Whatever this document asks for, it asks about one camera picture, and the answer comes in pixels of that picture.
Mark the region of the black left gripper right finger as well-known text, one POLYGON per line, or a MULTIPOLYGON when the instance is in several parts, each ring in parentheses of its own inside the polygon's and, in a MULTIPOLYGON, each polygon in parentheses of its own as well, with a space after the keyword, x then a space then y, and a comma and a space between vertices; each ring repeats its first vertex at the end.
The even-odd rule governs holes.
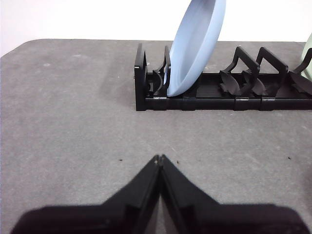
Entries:
POLYGON ((274 204, 221 204, 160 157, 162 198, 182 234, 306 234, 297 211, 274 204))

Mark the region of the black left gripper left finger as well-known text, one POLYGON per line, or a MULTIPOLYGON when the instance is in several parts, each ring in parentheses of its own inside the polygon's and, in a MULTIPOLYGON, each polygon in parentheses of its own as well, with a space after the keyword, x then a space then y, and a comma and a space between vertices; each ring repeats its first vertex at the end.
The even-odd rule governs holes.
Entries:
POLYGON ((46 206, 24 213, 13 234, 141 234, 158 203, 160 156, 156 155, 101 204, 46 206))

